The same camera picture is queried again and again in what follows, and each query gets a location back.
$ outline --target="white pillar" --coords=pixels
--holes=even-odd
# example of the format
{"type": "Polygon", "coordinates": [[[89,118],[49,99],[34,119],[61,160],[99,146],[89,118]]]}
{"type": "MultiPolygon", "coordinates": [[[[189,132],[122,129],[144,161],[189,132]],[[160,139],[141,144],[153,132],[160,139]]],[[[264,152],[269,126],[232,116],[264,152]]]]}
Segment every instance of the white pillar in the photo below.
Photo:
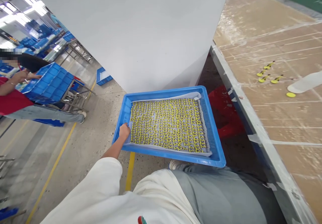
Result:
{"type": "Polygon", "coordinates": [[[194,86],[225,0],[42,0],[127,92],[194,86]]]}

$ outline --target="factory floor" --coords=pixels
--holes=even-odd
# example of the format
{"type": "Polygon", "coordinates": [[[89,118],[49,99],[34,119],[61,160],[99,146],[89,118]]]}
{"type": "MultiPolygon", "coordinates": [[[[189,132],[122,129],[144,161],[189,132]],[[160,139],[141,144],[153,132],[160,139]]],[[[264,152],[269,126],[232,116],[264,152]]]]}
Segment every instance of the factory floor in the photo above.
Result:
{"type": "MultiPolygon", "coordinates": [[[[60,56],[56,62],[61,63],[65,57],[60,56]]],[[[60,128],[30,120],[0,120],[0,155],[16,159],[8,164],[0,180],[0,199],[8,197],[0,205],[26,210],[13,223],[40,223],[111,146],[126,92],[114,80],[103,86],[95,84],[96,71],[101,67],[95,60],[87,63],[69,56],[62,67],[81,78],[96,94],[85,104],[89,113],[82,125],[65,123],[60,128]]],[[[120,193],[126,187],[133,190],[139,180],[166,168],[170,161],[142,154],[132,155],[131,159],[134,162],[130,162],[130,152],[121,152],[120,193]]]]}

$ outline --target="hand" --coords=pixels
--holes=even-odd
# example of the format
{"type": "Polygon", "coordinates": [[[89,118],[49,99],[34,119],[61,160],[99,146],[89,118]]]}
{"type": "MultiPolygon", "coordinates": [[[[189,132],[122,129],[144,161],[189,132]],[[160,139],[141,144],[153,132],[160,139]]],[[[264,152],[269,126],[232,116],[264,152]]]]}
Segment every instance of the hand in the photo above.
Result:
{"type": "Polygon", "coordinates": [[[131,129],[127,126],[127,123],[124,123],[122,126],[120,126],[120,138],[127,139],[127,137],[130,135],[131,129]]]}
{"type": "Polygon", "coordinates": [[[41,75],[33,75],[33,74],[30,74],[28,75],[27,77],[27,80],[31,80],[31,79],[40,79],[42,76],[41,75]]]}
{"type": "Polygon", "coordinates": [[[10,79],[10,82],[14,84],[18,84],[20,82],[23,82],[28,76],[28,73],[25,71],[19,71],[14,74],[14,76],[10,79]]]}

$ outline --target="yellow circular disc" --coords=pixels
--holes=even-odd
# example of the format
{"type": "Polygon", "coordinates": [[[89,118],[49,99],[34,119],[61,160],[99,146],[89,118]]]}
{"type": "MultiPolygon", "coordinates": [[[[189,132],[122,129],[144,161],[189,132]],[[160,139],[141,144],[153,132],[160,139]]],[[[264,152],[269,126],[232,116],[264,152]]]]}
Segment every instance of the yellow circular disc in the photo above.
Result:
{"type": "Polygon", "coordinates": [[[292,92],[288,92],[288,93],[286,93],[286,95],[287,95],[288,97],[296,97],[296,94],[294,94],[294,93],[292,93],[292,92]]]}

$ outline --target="shoe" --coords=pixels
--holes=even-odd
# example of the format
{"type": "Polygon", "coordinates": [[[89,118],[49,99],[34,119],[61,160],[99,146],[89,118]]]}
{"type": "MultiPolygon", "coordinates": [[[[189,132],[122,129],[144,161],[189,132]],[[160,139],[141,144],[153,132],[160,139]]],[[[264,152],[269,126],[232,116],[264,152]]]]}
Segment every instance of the shoe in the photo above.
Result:
{"type": "Polygon", "coordinates": [[[180,165],[186,165],[182,161],[179,160],[171,160],[169,163],[169,169],[170,170],[175,170],[177,169],[180,165]]]}
{"type": "Polygon", "coordinates": [[[87,113],[85,111],[78,111],[79,114],[82,114],[84,116],[84,120],[80,123],[83,124],[85,122],[85,118],[87,116],[87,113]]]}

